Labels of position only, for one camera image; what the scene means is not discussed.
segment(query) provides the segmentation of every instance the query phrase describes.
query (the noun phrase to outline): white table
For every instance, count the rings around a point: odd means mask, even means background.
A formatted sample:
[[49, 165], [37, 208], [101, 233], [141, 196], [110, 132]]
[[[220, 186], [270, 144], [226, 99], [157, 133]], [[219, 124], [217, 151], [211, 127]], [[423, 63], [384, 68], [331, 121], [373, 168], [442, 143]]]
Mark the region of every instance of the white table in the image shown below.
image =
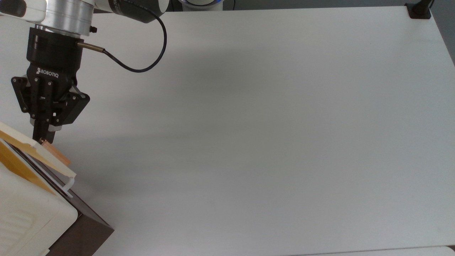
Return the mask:
[[453, 256], [454, 251], [448, 247], [412, 248], [384, 251], [360, 251], [322, 254], [323, 256]]
[[[405, 7], [168, 13], [133, 74], [85, 51], [55, 145], [116, 231], [96, 256], [284, 256], [455, 244], [455, 68]], [[134, 67], [156, 22], [95, 15]], [[0, 118], [28, 24], [0, 18]]]

